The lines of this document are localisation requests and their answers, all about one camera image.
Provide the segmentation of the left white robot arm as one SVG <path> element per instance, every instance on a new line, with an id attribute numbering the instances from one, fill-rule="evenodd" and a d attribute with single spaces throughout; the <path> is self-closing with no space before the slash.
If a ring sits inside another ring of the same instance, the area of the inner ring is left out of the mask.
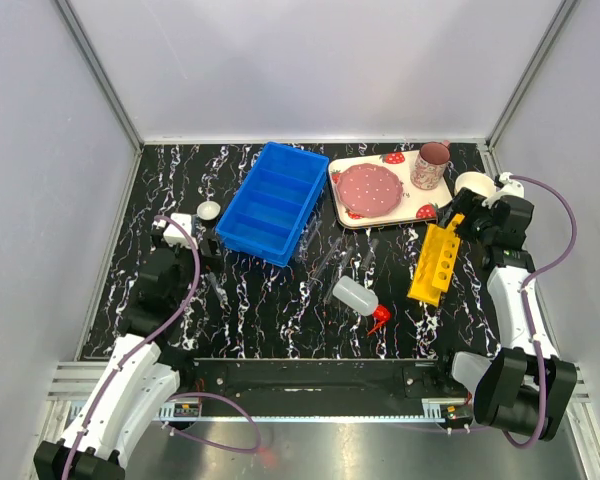
<path id="1" fill-rule="evenodd" d="M 119 333 L 105 362 L 76 365 L 64 378 L 77 388 L 67 423 L 39 443 L 37 479 L 122 479 L 138 442 L 172 395 L 195 386 L 189 353 L 171 343 L 201 280 L 208 247 L 196 218 L 157 216 L 153 245 L 123 303 Z"/>

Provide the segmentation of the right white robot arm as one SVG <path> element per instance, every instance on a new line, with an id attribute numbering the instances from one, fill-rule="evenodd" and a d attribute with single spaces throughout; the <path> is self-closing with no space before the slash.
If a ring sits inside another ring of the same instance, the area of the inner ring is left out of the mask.
<path id="1" fill-rule="evenodd" d="M 575 365 L 560 359 L 542 324 L 540 272 L 524 248 L 533 212 L 520 194 L 501 190 L 488 199 L 463 187 L 440 220 L 483 250 L 501 347 L 492 359 L 454 353 L 434 371 L 435 387 L 450 397 L 467 389 L 475 421 L 502 431 L 517 448 L 555 437 L 577 382 Z"/>

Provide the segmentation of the white wash bottle red cap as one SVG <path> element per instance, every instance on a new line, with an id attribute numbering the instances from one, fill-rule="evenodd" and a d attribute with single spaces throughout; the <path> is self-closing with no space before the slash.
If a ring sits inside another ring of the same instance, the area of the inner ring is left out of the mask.
<path id="1" fill-rule="evenodd" d="M 390 311 L 379 303 L 376 294 L 348 276 L 342 276 L 334 285 L 333 296 L 361 316 L 371 316 L 374 326 L 368 336 L 380 330 L 390 319 Z"/>

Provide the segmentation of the yellow test tube rack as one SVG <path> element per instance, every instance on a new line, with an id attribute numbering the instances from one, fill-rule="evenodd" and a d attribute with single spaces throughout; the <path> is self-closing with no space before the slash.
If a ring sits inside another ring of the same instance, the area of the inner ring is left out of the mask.
<path id="1" fill-rule="evenodd" d="M 461 244 L 455 229 L 463 220 L 462 214 L 456 214 L 445 228 L 428 226 L 407 293 L 409 299 L 438 306 L 441 296 L 448 292 Z"/>

